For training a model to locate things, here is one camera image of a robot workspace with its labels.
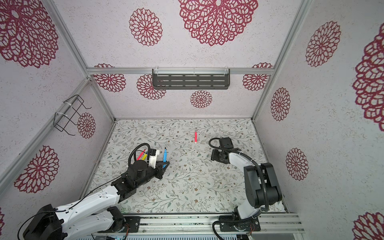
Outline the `blue highlighter pen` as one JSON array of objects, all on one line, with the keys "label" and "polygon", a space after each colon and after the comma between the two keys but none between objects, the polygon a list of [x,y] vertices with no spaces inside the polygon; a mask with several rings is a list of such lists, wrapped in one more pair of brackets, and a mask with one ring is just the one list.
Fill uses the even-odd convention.
[{"label": "blue highlighter pen", "polygon": [[168,154],[168,151],[167,151],[167,148],[164,149],[164,154],[163,154],[163,163],[167,162],[167,154]]}]

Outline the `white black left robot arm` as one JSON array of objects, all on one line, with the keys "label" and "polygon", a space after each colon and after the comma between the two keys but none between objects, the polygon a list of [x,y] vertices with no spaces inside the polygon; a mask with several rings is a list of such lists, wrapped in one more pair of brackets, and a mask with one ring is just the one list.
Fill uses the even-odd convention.
[{"label": "white black left robot arm", "polygon": [[127,226],[117,204],[134,195],[137,188],[152,178],[162,179],[169,162],[134,162],[126,172],[109,181],[102,190],[95,189],[81,200],[54,208],[39,209],[19,230],[19,240],[75,240],[96,232],[120,232]]}]

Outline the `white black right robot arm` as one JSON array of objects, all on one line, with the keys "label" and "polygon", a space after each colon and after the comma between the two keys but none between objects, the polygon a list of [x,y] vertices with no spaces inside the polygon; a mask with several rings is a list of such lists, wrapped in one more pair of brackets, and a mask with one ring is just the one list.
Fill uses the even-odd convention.
[{"label": "white black right robot arm", "polygon": [[250,221],[270,206],[280,202],[283,194],[271,163],[258,164],[253,158],[235,148],[231,138],[212,138],[209,146],[213,149],[211,160],[230,164],[244,173],[246,200],[234,208],[233,222]]}]

